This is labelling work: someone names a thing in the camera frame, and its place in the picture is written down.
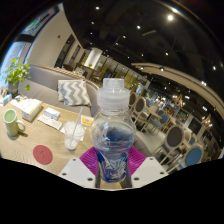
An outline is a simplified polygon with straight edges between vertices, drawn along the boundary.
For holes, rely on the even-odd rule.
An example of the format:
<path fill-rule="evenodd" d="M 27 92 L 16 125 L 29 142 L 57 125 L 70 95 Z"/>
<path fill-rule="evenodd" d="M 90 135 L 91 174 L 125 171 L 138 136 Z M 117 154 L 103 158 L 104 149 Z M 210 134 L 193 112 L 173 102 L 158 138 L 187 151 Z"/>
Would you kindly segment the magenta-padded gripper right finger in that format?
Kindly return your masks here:
<path fill-rule="evenodd" d="M 131 148 L 128 157 L 127 186 L 140 188 L 166 177 L 168 173 L 155 157 L 146 157 L 135 148 Z"/>

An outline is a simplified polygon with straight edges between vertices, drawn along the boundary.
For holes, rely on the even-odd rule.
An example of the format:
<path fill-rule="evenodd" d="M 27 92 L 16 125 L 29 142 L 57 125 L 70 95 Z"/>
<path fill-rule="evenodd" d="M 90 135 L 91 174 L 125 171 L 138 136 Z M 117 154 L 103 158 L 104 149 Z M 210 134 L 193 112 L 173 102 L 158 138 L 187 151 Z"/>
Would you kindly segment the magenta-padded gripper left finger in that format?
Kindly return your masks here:
<path fill-rule="evenodd" d="M 90 148 L 80 158 L 71 158 L 59 177 L 84 188 L 99 188 L 99 166 L 95 148 Z"/>

